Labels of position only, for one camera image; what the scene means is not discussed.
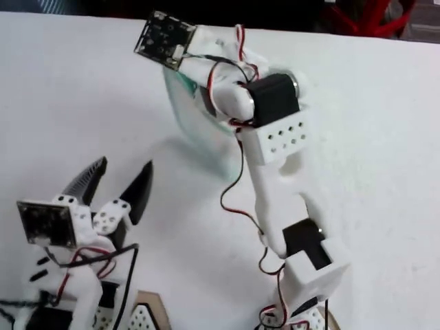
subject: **red object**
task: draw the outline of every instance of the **red object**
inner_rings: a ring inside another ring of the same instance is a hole
[[[350,19],[337,5],[328,7],[324,11],[324,17],[341,34],[379,37],[397,34],[401,36],[416,0],[399,0],[404,10],[403,14],[394,21],[380,25],[390,2],[391,0],[368,0],[364,6],[362,17],[358,22]]]

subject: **red wire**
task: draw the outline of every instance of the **red wire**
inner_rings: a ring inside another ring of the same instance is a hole
[[[88,246],[80,247],[79,249],[77,249],[75,251],[75,254],[74,254],[73,258],[71,259],[71,262],[75,262],[76,261],[76,259],[79,256],[79,253],[82,250],[89,250],[89,251],[92,251],[92,252],[97,252],[97,253],[102,253],[102,254],[108,254],[109,253],[109,251],[104,250],[104,249],[100,249],[99,247],[88,247]],[[105,270],[108,265],[109,265],[109,261],[107,261],[105,266],[98,273],[101,273],[103,270]],[[108,272],[105,276],[109,275],[114,270],[115,267],[116,267],[116,264],[113,266],[113,268],[110,270],[110,272]],[[56,304],[58,304],[60,302],[61,297],[63,296],[63,292],[64,292],[64,289],[66,287],[67,281],[69,280],[69,277],[70,277],[70,274],[67,272],[66,275],[64,276],[63,281],[61,282],[60,287],[58,288],[58,292],[56,294],[56,300],[55,300]]]
[[[260,261],[258,262],[258,268],[266,275],[270,275],[270,276],[275,276],[277,275],[277,273],[280,271],[279,269],[276,270],[275,272],[268,272],[266,270],[263,269],[263,260],[265,259],[265,257],[267,256],[267,251],[269,249],[267,247],[264,248],[264,253],[263,256],[261,257]]]
[[[286,304],[284,303],[284,299],[283,299],[283,293],[281,292],[281,271],[285,268],[285,264],[282,265],[278,271],[276,272],[276,283],[277,283],[277,288],[278,288],[278,296],[280,298],[280,304],[281,304],[281,308],[283,309],[283,321],[281,322],[280,325],[277,326],[272,326],[272,325],[268,325],[268,324],[264,324],[263,323],[263,318],[261,317],[261,314],[268,309],[272,309],[272,307],[274,305],[270,305],[270,306],[266,306],[265,308],[263,308],[260,311],[260,324],[262,324],[264,327],[269,328],[269,329],[281,329],[285,326],[287,319],[289,318],[287,315],[287,307]]]
[[[101,274],[101,276],[99,276],[98,278],[101,279],[107,277],[113,272],[113,270],[115,270],[115,268],[116,268],[116,261],[113,262],[113,267],[107,273],[105,273],[104,275]]]
[[[241,143],[241,141],[237,140],[237,142],[239,143],[239,147],[240,147],[240,152],[241,152],[241,167],[240,167],[240,173],[239,176],[235,179],[234,182],[232,182],[228,187],[226,187],[225,190],[223,190],[223,192],[220,195],[220,205],[221,207],[228,212],[231,213],[236,213],[238,215],[244,215],[245,217],[248,217],[250,219],[250,221],[252,221],[252,223],[256,226],[256,228],[258,229],[259,233],[261,235],[264,234],[263,230],[261,229],[261,227],[258,225],[258,223],[255,221],[254,217],[252,215],[250,215],[249,213],[243,211],[243,210],[239,210],[236,208],[229,208],[227,206],[225,206],[224,202],[223,202],[223,198],[225,197],[226,193],[231,190],[232,188],[235,187],[235,185],[240,181],[242,175],[243,175],[243,167],[244,167],[244,152],[243,152],[243,144]]]
[[[240,29],[240,35],[241,38],[239,38],[238,30],[237,30],[237,39],[239,40],[239,60],[243,60],[243,47],[245,45],[245,28],[242,25],[239,25]]]

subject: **white bracket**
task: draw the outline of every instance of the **white bracket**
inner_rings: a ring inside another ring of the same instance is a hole
[[[298,152],[305,147],[307,136],[306,111],[257,129],[244,128],[240,133],[246,158],[256,165],[266,165]]]
[[[136,306],[131,314],[128,330],[156,330],[153,316],[144,305]]]
[[[342,280],[350,265],[346,248],[338,238],[321,241],[321,246],[331,263],[316,269],[305,251],[299,251],[285,259],[284,277],[280,282],[283,298],[289,309],[297,310],[305,301],[318,297],[328,299]]]
[[[124,221],[129,228],[129,213],[131,206],[122,199],[114,199],[105,204],[93,217],[93,228],[99,235],[109,235],[115,232],[119,222]]]

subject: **black wire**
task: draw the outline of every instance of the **black wire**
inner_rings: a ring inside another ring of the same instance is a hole
[[[126,246],[126,247],[123,247],[122,249],[119,249],[119,250],[115,251],[115,252],[104,254],[102,256],[96,256],[94,258],[88,258],[87,260],[74,261],[73,263],[62,263],[62,264],[59,263],[58,264],[60,266],[60,268],[81,267],[81,266],[84,266],[84,265],[91,265],[92,263],[99,263],[101,261],[106,261],[106,260],[109,260],[109,259],[113,259],[114,257],[120,256],[121,254],[124,254],[125,252],[128,252],[130,250],[133,250],[133,257],[131,258],[129,275],[128,275],[127,280],[126,280],[125,290],[124,290],[124,295],[122,297],[121,307],[119,309],[118,316],[116,317],[115,325],[113,326],[113,330],[117,330],[118,329],[119,324],[120,324],[121,319],[122,319],[122,314],[124,313],[124,310],[125,310],[125,305],[127,304],[127,298],[128,298],[128,295],[129,295],[130,284],[131,284],[131,278],[133,277],[133,270],[135,268],[136,258],[138,257],[139,244],[137,244],[137,243],[130,244],[130,245]]]
[[[128,247],[130,247],[130,246],[133,246],[132,247],[133,257],[131,258],[130,270],[129,270],[129,275],[127,277],[126,284],[125,284],[124,296],[122,297],[121,307],[119,309],[118,316],[116,317],[116,321],[115,321],[115,325],[113,326],[113,330],[118,330],[119,324],[121,322],[122,314],[124,313],[125,305],[127,304],[127,297],[129,296],[131,277],[133,276],[133,270],[135,269],[136,258],[138,257],[139,245],[132,244],[132,245],[129,245]]]
[[[250,79],[248,78],[248,75],[245,73],[245,71],[243,70],[243,68],[240,66],[240,65],[238,65],[238,63],[237,62],[235,62],[235,61],[233,61],[233,60],[230,60],[229,58],[226,58],[226,57],[222,57],[222,56],[215,56],[215,55],[209,55],[209,54],[204,54],[204,55],[192,55],[192,54],[189,54],[189,53],[187,53],[186,55],[185,55],[185,57],[187,57],[187,58],[204,58],[204,59],[206,59],[206,60],[210,60],[210,61],[214,61],[214,62],[216,62],[216,63],[226,63],[226,64],[229,64],[229,65],[233,65],[234,67],[236,67],[236,68],[238,68],[240,71],[241,71],[241,73],[243,74],[243,76],[245,77],[245,80],[246,80],[246,83],[250,83]]]
[[[3,308],[0,308],[0,316],[5,318],[11,324],[11,329],[14,330],[15,317],[12,316],[11,313],[5,311]]]
[[[84,265],[91,265],[92,263],[99,263],[101,261],[107,261],[110,259],[115,258],[116,256],[120,256],[121,254],[124,254],[125,252],[128,252],[130,250],[139,249],[139,244],[134,243],[131,245],[128,245],[126,247],[123,247],[119,250],[116,250],[115,252],[111,252],[108,254],[104,254],[102,256],[95,256],[93,258],[88,258],[87,260],[81,260],[81,261],[74,261],[73,263],[60,263],[60,268],[76,268],[81,267]]]
[[[324,324],[325,330],[329,330],[329,300],[327,299],[324,303]]]

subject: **electrical wire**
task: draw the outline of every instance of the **electrical wire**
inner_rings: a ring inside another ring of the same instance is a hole
[[[277,290],[278,290],[278,297],[280,298],[281,309],[283,310],[283,321],[279,325],[276,325],[276,326],[265,324],[263,322],[262,314],[267,313],[266,309],[268,307],[272,308],[274,305],[267,306],[260,311],[260,325],[263,325],[263,327],[265,329],[282,329],[286,325],[287,319],[289,318],[289,312],[287,310],[287,305],[284,301],[283,293],[281,292],[281,272],[284,268],[285,268],[285,264],[283,264],[276,273],[276,283],[277,283],[276,285],[277,285]]]
[[[102,279],[108,277],[108,275],[110,275],[113,272],[113,270],[115,270],[115,268],[116,268],[116,261],[113,262],[113,266],[110,268],[110,270],[107,273],[101,274],[100,276],[98,276],[98,278]]]
[[[0,305],[9,306],[9,307],[18,307],[18,308],[42,307],[46,305],[48,302],[49,302],[49,294],[42,294],[39,301],[0,299]],[[11,324],[12,330],[14,330],[15,317],[11,313],[5,311],[3,308],[0,308],[0,316],[5,318]]]
[[[130,289],[130,284],[131,284],[131,278],[133,277],[133,270],[135,268],[135,264],[136,264],[136,258],[138,257],[138,252],[139,252],[139,244],[134,243],[134,244],[130,244],[126,247],[123,247],[119,250],[116,250],[115,252],[110,252],[108,254],[102,255],[102,256],[96,256],[93,258],[89,258],[87,260],[83,260],[83,261],[73,261],[71,263],[64,263],[64,264],[60,264],[61,268],[75,268],[75,267],[81,267],[84,265],[91,265],[92,263],[99,263],[101,261],[107,261],[107,260],[111,260],[117,256],[120,256],[121,254],[124,254],[128,251],[133,250],[133,256],[131,258],[131,264],[130,264],[130,269],[129,269],[129,274],[127,276],[127,280],[126,280],[126,284],[125,284],[125,290],[124,290],[124,295],[122,297],[122,302],[121,302],[121,307],[119,309],[118,312],[118,316],[115,319],[115,323],[113,326],[113,330],[117,330],[120,324],[120,321],[122,319],[122,314],[124,313],[125,310],[125,306],[127,304],[127,298],[129,295],[129,289]]]
[[[118,316],[116,317],[115,325],[113,326],[113,330],[118,330],[119,324],[121,322],[122,314],[124,313],[125,305],[127,304],[127,297],[129,296],[131,278],[133,277],[133,270],[135,269],[136,258],[138,257],[138,252],[139,252],[139,245],[138,244],[132,244],[132,245],[127,246],[127,248],[128,247],[131,247],[131,248],[126,251],[133,250],[133,256],[131,257],[130,270],[129,270],[129,275],[127,276],[127,280],[126,280],[126,284],[125,284],[125,290],[124,290],[124,295],[122,297],[121,307],[119,309]]]
[[[225,63],[225,64],[232,65],[233,67],[236,67],[237,69],[239,69],[241,71],[244,79],[246,80],[246,83],[250,83],[250,79],[248,78],[248,75],[246,74],[245,70],[240,66],[240,64],[234,60],[229,59],[229,58],[222,57],[222,56],[216,56],[216,55],[209,55],[209,54],[191,54],[191,53],[186,53],[184,55],[184,58],[201,58],[201,59],[213,61],[215,63]]]
[[[329,300],[327,299],[324,303],[324,324],[325,330],[329,330]]]
[[[53,262],[55,262],[59,267],[61,267],[61,264],[58,262],[58,260],[56,260],[56,257],[54,256],[54,254],[52,254],[50,252],[49,248],[45,247],[44,250],[46,251],[46,254],[49,256],[49,258],[51,260],[53,260]],[[101,253],[101,254],[108,254],[109,253],[108,250],[101,249],[99,247],[93,247],[93,246],[80,247],[79,249],[77,249],[75,251],[74,256],[71,258],[71,262],[77,261],[78,257],[82,256],[81,252],[83,250],[88,250],[88,251],[92,251],[92,252],[95,252],[95,253]],[[106,262],[106,264],[104,265],[104,267],[98,271],[98,273],[96,274],[96,276],[98,278],[102,278],[102,277],[100,277],[101,273],[106,270],[106,268],[109,266],[110,263],[111,263],[111,260],[108,260]],[[110,272],[108,272],[105,276],[109,275],[113,271],[113,269]],[[69,277],[70,277],[70,274],[67,272],[64,275],[63,280],[61,281],[61,284],[60,284],[60,287],[57,290],[55,299],[53,299],[52,302],[51,302],[52,306],[57,306],[60,303],[61,298],[62,298],[63,293],[64,293],[64,290],[65,290],[65,287],[67,285],[67,281],[69,280]]]
[[[267,270],[264,270],[264,268],[263,268],[263,261],[267,256],[268,250],[269,249],[267,247],[264,247],[264,253],[263,253],[263,256],[261,257],[260,261],[258,262],[258,268],[261,270],[262,273],[264,273],[266,275],[275,276],[275,275],[277,275],[279,269],[274,272],[268,272]]]
[[[11,313],[5,311],[3,308],[0,308],[0,316],[5,318],[11,324],[11,329],[14,330],[15,317]]]
[[[247,213],[246,211],[243,211],[243,210],[239,210],[239,209],[236,209],[236,208],[230,208],[230,207],[226,206],[224,204],[224,202],[223,202],[223,199],[224,199],[226,193],[228,193],[229,190],[234,188],[236,186],[236,184],[240,181],[241,177],[243,176],[243,167],[244,167],[243,143],[240,140],[237,140],[237,142],[239,143],[240,152],[241,152],[240,173],[239,173],[239,176],[234,180],[234,182],[232,182],[228,187],[226,187],[226,189],[223,190],[223,192],[221,193],[221,195],[220,195],[220,205],[221,205],[221,208],[223,208],[225,211],[228,211],[228,212],[231,212],[231,213],[236,213],[238,215],[244,215],[245,217],[247,217],[250,221],[252,221],[252,223],[258,229],[258,233],[260,235],[264,235],[264,231],[261,229],[260,225],[256,222],[256,220],[254,219],[254,217],[252,215],[250,215],[249,213]]]
[[[238,55],[239,61],[243,61],[244,63],[249,65],[254,70],[254,76],[252,77],[251,81],[260,79],[259,68],[255,64],[245,61],[246,54],[243,50],[244,44],[245,44],[245,28],[244,28],[244,26],[242,26],[241,24],[237,24],[235,26],[235,36],[236,36],[236,41],[237,41],[237,49],[238,49],[238,53],[239,53],[239,55]]]

